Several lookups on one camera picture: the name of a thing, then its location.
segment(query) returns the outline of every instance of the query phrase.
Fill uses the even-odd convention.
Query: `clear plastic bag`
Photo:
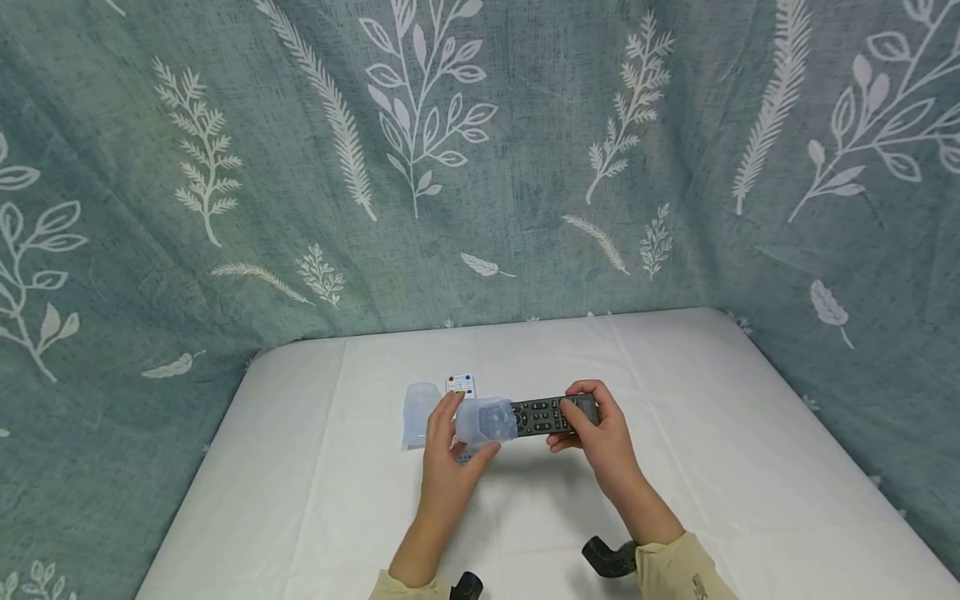
[[[457,441],[470,445],[516,439],[516,417],[505,397],[465,399],[457,409]]]

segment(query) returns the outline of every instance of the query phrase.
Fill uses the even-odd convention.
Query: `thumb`
[[[467,463],[467,470],[470,471],[474,479],[480,478],[484,469],[487,468],[487,465],[490,464],[490,461],[493,460],[493,457],[496,456],[496,453],[499,451],[500,442],[493,442],[480,448],[480,451],[470,459],[470,462]]]
[[[570,425],[576,429],[581,439],[583,439],[584,434],[589,435],[589,431],[596,426],[590,422],[590,419],[587,418],[584,411],[580,410],[579,406],[566,398],[561,400],[560,410],[564,413],[564,417],[566,417]]]

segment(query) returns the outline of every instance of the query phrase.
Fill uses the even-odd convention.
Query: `small white remote control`
[[[475,381],[473,380],[473,373],[465,372],[460,374],[451,375],[446,379],[446,390],[447,392],[463,392],[464,399],[467,398],[476,398],[476,388],[474,387]],[[457,463],[465,465],[470,462],[470,459],[480,450],[481,446],[478,445],[469,445],[464,448],[464,451],[460,453],[460,457],[457,458]]]

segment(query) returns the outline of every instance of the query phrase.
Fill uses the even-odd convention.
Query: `person's right hand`
[[[637,486],[643,483],[643,475],[636,462],[630,430],[620,407],[603,381],[587,379],[574,381],[566,389],[566,395],[590,392],[600,412],[600,424],[594,425],[576,404],[564,400],[560,409],[576,430],[572,434],[553,434],[546,440],[551,452],[565,448],[582,448],[587,455],[600,491],[614,506],[629,502]]]

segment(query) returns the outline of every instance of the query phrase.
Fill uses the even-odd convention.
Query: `white feather print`
[[[623,258],[620,256],[620,251],[616,249],[616,245],[613,243],[613,240],[611,240],[610,236],[607,235],[603,230],[590,221],[581,219],[580,217],[574,217],[573,215],[564,215],[564,221],[567,221],[577,229],[585,231],[590,235],[590,237],[595,239],[597,244],[600,245],[600,248],[603,249],[603,253],[607,255],[607,258],[617,271],[622,271],[626,275],[630,274],[630,272],[627,271],[627,267],[623,264]]]
[[[290,50],[294,59],[300,64],[300,69],[306,73],[307,80],[324,101],[324,113],[336,139],[334,146],[337,149],[337,155],[340,156],[340,167],[344,173],[344,181],[347,183],[347,191],[353,201],[363,206],[370,218],[376,221],[376,215],[371,208],[370,176],[367,174],[367,166],[364,163],[363,146],[360,145],[353,114],[347,108],[343,94],[337,89],[333,78],[314,54],[313,48],[303,41],[297,28],[290,22],[287,15],[276,7],[274,1],[253,0],[253,2],[260,12],[270,17],[270,24],[283,40],[283,45]]]
[[[183,375],[184,373],[190,371],[193,368],[193,359],[197,358],[201,354],[206,352],[206,350],[201,350],[196,354],[191,354],[185,352],[183,356],[170,363],[169,365],[163,365],[162,367],[156,367],[155,369],[149,369],[142,372],[140,375],[146,377],[147,379],[163,379],[166,377],[175,377],[177,375]]]
[[[777,38],[774,45],[774,77],[763,92],[763,103],[750,131],[750,141],[733,180],[736,214],[743,214],[743,201],[754,187],[767,153],[777,141],[783,121],[800,98],[806,55],[809,53],[810,12],[804,0],[777,0]]]
[[[311,304],[316,306],[313,302],[308,300],[303,294],[297,292],[289,285],[280,280],[279,277],[273,273],[267,271],[263,267],[258,267],[246,262],[231,262],[225,265],[220,265],[216,269],[210,272],[214,276],[253,276],[261,281],[266,281],[270,285],[274,286],[279,292],[281,292],[287,298],[296,300],[303,304]]]
[[[847,337],[847,331],[843,327],[847,324],[850,315],[837,303],[833,294],[820,279],[817,279],[810,285],[810,300],[813,301],[813,307],[817,309],[817,316],[820,317],[820,320],[826,324],[840,327],[840,334],[843,335],[843,341],[847,343],[850,349],[854,349],[850,338]]]
[[[506,277],[516,277],[516,275],[510,275],[509,273],[500,271],[500,267],[495,262],[477,258],[476,256],[467,254],[466,252],[460,252],[460,257],[464,259],[464,262],[467,263],[468,267],[484,277],[494,276],[496,274],[501,274]]]

